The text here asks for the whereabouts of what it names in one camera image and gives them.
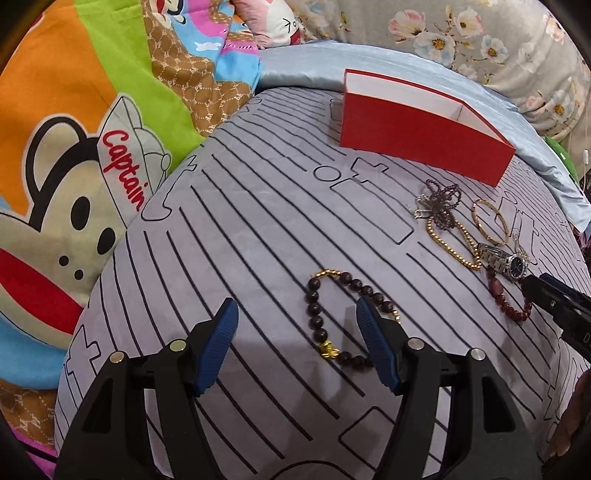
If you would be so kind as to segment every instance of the open red box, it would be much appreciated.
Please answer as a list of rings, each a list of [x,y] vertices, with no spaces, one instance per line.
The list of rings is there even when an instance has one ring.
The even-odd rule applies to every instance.
[[[463,100],[359,70],[345,71],[340,145],[418,161],[493,187],[515,154]]]

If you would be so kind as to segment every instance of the gold bangle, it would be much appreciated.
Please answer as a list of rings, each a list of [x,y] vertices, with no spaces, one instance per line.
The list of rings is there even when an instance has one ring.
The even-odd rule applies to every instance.
[[[482,222],[480,221],[480,219],[478,218],[478,214],[476,213],[476,207],[479,203],[486,205],[493,212],[495,212],[496,215],[501,219],[501,223],[503,224],[503,231],[505,232],[505,239],[504,240],[501,240],[501,241],[497,240],[497,239],[491,237],[488,233],[486,233],[486,231],[484,230],[484,227],[482,226]],[[474,224],[476,225],[476,227],[478,227],[478,230],[480,231],[482,236],[484,236],[484,238],[486,238],[493,245],[496,245],[498,247],[502,247],[502,246],[507,245],[509,243],[509,238],[511,237],[511,231],[509,230],[509,226],[507,225],[507,222],[505,221],[505,218],[503,217],[503,214],[501,213],[501,211],[497,207],[495,207],[491,202],[489,202],[488,200],[478,199],[474,202],[474,204],[472,205],[472,219],[474,220]]]

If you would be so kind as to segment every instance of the floral pillow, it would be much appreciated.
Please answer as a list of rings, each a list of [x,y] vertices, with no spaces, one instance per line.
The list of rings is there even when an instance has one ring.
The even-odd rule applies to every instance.
[[[287,0],[306,39],[333,38],[419,55],[515,102],[540,135],[577,124],[589,68],[537,0]]]

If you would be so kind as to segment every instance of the gray sheet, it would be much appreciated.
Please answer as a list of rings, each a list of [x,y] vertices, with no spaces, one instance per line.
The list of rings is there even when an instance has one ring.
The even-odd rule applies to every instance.
[[[558,156],[507,98],[442,65],[410,53],[365,45],[320,41],[261,51],[259,89],[302,86],[343,91],[345,69],[382,73],[420,83],[467,101],[517,148],[517,155],[542,178],[566,218],[584,232],[591,205],[570,180]]]
[[[408,209],[425,179],[457,182],[463,190],[457,216],[476,239],[482,237],[470,207],[482,197],[521,231],[533,273],[550,272],[589,293],[591,281],[564,215],[518,158],[493,189],[421,164],[340,148],[333,115],[339,98],[299,88],[263,92],[150,199],[76,327],[57,396],[58,449],[112,351],[159,351],[233,296],[241,308],[233,347],[219,382],[198,400],[222,472],[229,480],[371,479],[400,399],[375,371],[341,371],[313,348],[303,288],[318,270],[335,268],[395,300],[409,335],[460,354],[483,348],[544,454],[588,365],[537,309],[522,325],[506,320],[487,291],[484,270],[461,266]],[[500,233],[492,216],[482,217]],[[457,232],[443,236],[467,254]],[[509,301],[522,306],[519,290],[504,283]],[[329,281],[320,294],[331,340],[363,353],[356,295]],[[170,475],[153,396],[147,404],[158,464]],[[449,395],[442,391],[426,473],[439,468],[448,413]]]

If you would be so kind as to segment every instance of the orange fabric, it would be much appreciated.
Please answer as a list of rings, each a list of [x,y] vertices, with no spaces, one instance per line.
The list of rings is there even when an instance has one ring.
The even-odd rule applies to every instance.
[[[41,120],[68,112],[87,132],[96,132],[115,96],[73,0],[57,0],[0,76],[0,111],[10,112],[0,115],[0,196],[13,210],[24,215],[29,207],[22,153]]]

